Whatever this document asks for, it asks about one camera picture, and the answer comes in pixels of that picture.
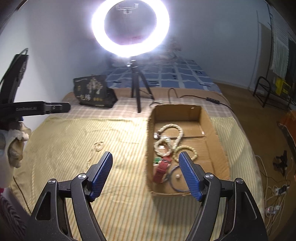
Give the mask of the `white gloved left hand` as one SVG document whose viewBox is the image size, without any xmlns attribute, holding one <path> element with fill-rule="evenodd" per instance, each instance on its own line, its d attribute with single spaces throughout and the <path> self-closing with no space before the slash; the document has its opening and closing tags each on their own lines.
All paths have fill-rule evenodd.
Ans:
<svg viewBox="0 0 296 241">
<path fill-rule="evenodd" d="M 9 187 L 14 169 L 20 168 L 25 142 L 31 133 L 22 121 L 9 123 L 8 130 L 1 130 L 1 188 Z"/>
</svg>

